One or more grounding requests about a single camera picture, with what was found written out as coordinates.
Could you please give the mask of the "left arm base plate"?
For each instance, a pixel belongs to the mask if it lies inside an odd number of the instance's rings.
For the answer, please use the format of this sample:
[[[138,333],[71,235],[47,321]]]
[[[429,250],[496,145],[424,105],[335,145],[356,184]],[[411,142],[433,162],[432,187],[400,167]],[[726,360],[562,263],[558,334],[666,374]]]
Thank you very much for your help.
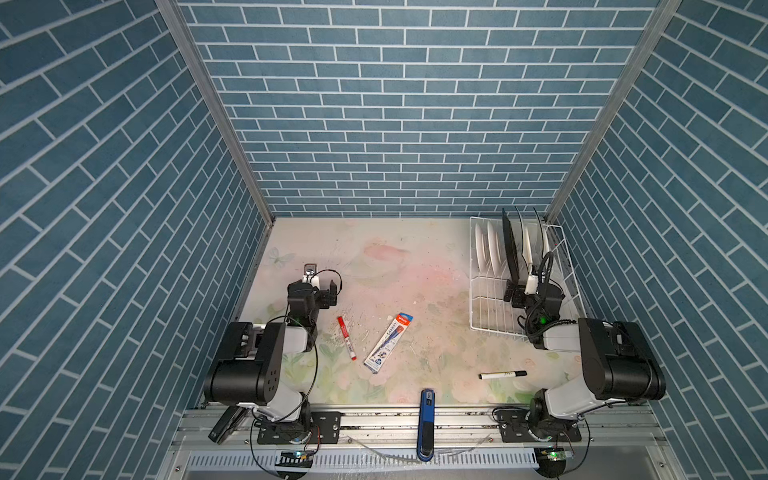
[[[256,442],[259,445],[337,444],[340,428],[339,411],[303,410],[294,421],[263,422]]]

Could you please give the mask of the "white square plate black rim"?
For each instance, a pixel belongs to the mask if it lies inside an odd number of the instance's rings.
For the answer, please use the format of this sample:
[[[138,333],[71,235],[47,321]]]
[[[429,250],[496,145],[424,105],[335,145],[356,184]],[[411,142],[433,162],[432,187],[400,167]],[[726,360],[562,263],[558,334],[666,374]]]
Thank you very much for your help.
[[[534,209],[534,215],[538,225],[538,244],[539,244],[539,259],[538,263],[531,267],[531,273],[535,275],[537,283],[541,284],[543,281],[548,280],[547,268],[550,255],[550,246],[543,221],[537,210]]]

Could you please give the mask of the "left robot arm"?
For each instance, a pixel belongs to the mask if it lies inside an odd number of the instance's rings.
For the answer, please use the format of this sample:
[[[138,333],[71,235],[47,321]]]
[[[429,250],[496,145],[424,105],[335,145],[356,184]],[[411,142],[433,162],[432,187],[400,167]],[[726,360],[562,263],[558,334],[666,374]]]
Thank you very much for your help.
[[[310,277],[295,281],[287,287],[286,314],[262,326],[228,324],[203,383],[205,400],[227,407],[208,434],[212,442],[223,443],[249,415],[261,445],[338,442],[341,414],[313,411],[310,394],[283,384],[281,372],[285,355],[318,352],[319,313],[337,304],[341,286],[332,281],[322,289]]]

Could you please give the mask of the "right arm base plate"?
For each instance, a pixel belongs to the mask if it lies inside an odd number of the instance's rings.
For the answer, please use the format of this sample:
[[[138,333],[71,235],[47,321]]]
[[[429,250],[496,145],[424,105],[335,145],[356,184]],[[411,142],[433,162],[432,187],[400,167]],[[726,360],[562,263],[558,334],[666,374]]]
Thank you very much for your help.
[[[501,407],[494,409],[491,417],[497,422],[504,443],[582,440],[575,420],[558,419],[543,411],[531,413],[519,407]]]

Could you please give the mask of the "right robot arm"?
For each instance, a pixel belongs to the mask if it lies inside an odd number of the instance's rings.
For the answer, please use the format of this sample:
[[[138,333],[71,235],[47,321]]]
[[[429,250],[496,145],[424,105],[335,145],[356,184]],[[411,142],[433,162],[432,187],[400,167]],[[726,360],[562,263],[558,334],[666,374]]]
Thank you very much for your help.
[[[546,282],[533,293],[507,283],[504,300],[524,314],[518,318],[538,350],[577,353],[581,372],[566,383],[537,391],[527,408],[495,411],[505,443],[579,441],[582,417],[620,403],[659,400],[666,381],[638,325],[560,315],[563,290]]]

